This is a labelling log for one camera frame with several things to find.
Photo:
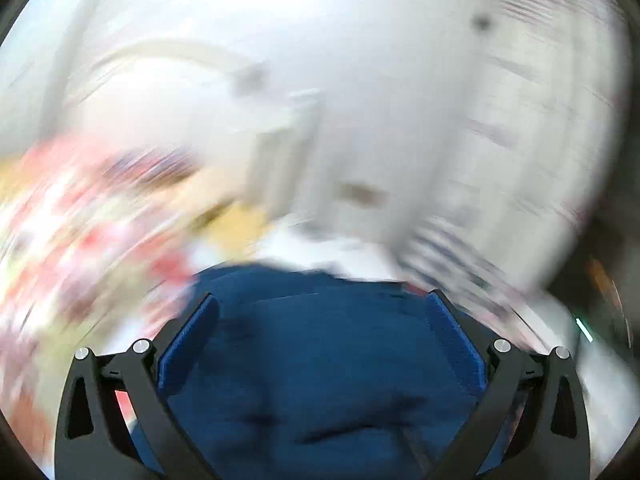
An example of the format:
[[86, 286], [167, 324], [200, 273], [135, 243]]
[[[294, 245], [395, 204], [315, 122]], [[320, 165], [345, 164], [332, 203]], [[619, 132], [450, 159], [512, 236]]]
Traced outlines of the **patterned window curtain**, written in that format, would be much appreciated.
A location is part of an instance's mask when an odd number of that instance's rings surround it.
[[491, 323], [563, 263], [620, 138], [629, 39], [615, 0], [491, 0], [471, 102], [400, 262]]

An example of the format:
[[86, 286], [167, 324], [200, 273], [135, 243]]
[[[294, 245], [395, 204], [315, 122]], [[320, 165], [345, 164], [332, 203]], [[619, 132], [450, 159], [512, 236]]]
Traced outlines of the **navy blue puffer jacket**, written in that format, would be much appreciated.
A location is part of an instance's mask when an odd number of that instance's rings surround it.
[[442, 353], [426, 297], [391, 282], [220, 266], [217, 324], [167, 404], [226, 479], [417, 479], [477, 397]]

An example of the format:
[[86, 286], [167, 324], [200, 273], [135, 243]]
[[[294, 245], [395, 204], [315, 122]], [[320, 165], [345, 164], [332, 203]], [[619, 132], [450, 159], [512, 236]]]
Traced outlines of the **floral bed sheet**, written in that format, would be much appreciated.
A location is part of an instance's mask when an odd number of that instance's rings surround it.
[[59, 136], [1, 166], [1, 411], [48, 466], [75, 350], [119, 351], [186, 305], [226, 176], [176, 148]]

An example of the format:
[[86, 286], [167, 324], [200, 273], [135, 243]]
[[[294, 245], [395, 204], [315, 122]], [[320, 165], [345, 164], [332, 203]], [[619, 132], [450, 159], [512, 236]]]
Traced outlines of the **yellow patterned pillow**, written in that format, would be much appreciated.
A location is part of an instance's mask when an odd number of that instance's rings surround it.
[[202, 231], [206, 243], [215, 247], [224, 260], [253, 258], [258, 242], [270, 230], [270, 221], [260, 207], [234, 202]]

